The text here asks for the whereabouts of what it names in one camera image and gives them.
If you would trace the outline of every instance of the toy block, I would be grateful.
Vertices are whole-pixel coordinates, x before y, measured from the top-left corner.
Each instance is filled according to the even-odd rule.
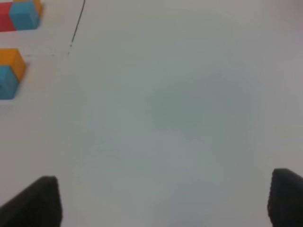
[[[0,2],[0,32],[15,31],[13,22],[9,16],[12,2]]]
[[[34,2],[34,5],[35,5],[35,8],[37,10],[37,13],[39,14],[39,16],[41,16],[42,14],[42,9],[43,9],[43,6],[41,4],[41,1],[40,0],[31,0]]]
[[[10,66],[18,81],[23,78],[26,64],[18,49],[0,49],[0,66],[3,65]]]
[[[18,85],[10,66],[0,65],[0,99],[13,99]]]
[[[16,30],[36,29],[40,19],[33,1],[13,2],[9,16]]]

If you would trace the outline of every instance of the block face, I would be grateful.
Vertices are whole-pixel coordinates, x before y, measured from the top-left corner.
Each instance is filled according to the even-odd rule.
[[[9,16],[11,5],[12,2],[0,3],[0,32],[15,31],[15,27]]]
[[[0,99],[13,99],[19,82],[10,66],[0,66]]]
[[[41,16],[42,9],[43,9],[41,1],[40,0],[32,0],[32,1],[34,2],[34,5],[35,5],[35,8],[36,8],[36,11],[37,11],[38,15]]]
[[[32,1],[13,2],[9,16],[16,30],[36,29],[40,18]]]
[[[0,65],[9,65],[18,81],[21,81],[26,70],[18,49],[0,49]]]

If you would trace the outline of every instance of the white surface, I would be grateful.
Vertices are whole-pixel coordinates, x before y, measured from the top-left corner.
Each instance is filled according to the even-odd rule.
[[[27,57],[0,103],[0,202],[47,174],[63,227],[271,226],[273,168],[303,174],[302,13],[88,0],[71,54]]]

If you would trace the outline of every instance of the block stack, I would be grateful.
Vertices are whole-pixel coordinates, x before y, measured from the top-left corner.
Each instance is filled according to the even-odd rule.
[[[26,70],[18,49],[0,49],[0,99],[13,99]]]

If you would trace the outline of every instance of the red block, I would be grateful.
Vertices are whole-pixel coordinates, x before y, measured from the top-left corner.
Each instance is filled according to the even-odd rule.
[[[15,31],[15,27],[9,16],[12,4],[12,2],[0,2],[0,32]]]

